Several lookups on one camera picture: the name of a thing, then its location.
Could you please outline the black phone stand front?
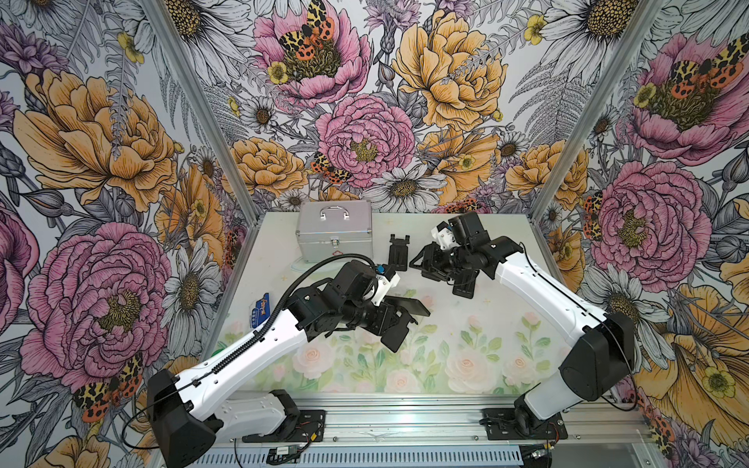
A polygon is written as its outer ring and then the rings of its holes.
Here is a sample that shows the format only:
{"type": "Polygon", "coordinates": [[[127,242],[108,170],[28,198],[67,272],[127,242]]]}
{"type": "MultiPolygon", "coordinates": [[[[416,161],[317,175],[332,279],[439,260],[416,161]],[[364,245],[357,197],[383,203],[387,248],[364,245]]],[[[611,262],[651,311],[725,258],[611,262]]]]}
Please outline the black phone stand front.
{"type": "Polygon", "coordinates": [[[409,267],[410,236],[398,238],[395,234],[391,234],[389,243],[387,264],[396,271],[407,271],[409,267]]]}

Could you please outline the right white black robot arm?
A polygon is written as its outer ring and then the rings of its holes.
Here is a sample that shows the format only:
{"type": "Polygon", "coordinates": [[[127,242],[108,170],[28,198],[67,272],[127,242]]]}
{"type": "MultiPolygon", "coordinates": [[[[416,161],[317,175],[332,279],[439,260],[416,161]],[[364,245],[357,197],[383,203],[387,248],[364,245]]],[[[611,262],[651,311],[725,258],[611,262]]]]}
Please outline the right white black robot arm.
{"type": "Polygon", "coordinates": [[[431,231],[432,241],[410,262],[424,278],[452,285],[472,298],[485,274],[518,294],[561,333],[570,352],[547,380],[514,402],[514,423],[524,436],[558,413],[594,402],[634,374],[635,326],[622,314],[605,311],[576,296],[542,271],[524,246],[507,236],[491,237],[478,214],[460,214],[431,231]]]}

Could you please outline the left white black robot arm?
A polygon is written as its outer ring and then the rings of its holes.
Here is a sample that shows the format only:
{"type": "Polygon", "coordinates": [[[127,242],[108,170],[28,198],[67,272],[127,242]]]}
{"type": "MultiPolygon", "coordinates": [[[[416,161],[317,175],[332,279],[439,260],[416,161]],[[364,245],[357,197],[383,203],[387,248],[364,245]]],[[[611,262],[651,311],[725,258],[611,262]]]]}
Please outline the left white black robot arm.
{"type": "Polygon", "coordinates": [[[174,374],[160,370],[146,384],[146,414],[169,467],[187,467],[215,442],[245,435],[286,438],[300,411],[284,390],[230,403],[260,371],[316,337],[362,329],[397,352],[417,317],[429,310],[416,298],[392,296],[400,277],[364,255],[342,255],[333,278],[309,286],[304,276],[282,294],[270,317],[212,358],[174,374]]]}

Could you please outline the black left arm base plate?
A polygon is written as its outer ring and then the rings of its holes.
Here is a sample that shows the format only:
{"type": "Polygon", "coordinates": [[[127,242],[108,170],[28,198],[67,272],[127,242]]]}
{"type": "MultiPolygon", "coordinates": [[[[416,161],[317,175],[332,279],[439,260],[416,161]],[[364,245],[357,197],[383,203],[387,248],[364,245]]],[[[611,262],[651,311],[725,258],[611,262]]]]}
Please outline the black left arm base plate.
{"type": "Polygon", "coordinates": [[[259,443],[319,443],[323,441],[327,412],[324,409],[302,409],[299,415],[288,417],[268,435],[243,436],[246,444],[259,443]]]}

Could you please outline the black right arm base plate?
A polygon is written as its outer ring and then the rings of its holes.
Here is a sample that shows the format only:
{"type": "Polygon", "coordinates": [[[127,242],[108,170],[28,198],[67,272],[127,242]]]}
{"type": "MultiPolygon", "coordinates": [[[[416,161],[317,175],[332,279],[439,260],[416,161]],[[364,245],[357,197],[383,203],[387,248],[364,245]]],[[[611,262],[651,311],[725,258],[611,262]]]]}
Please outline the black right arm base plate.
{"type": "Polygon", "coordinates": [[[515,408],[483,409],[479,424],[490,441],[548,441],[557,443],[569,438],[561,413],[545,421],[526,415],[515,408]]]}

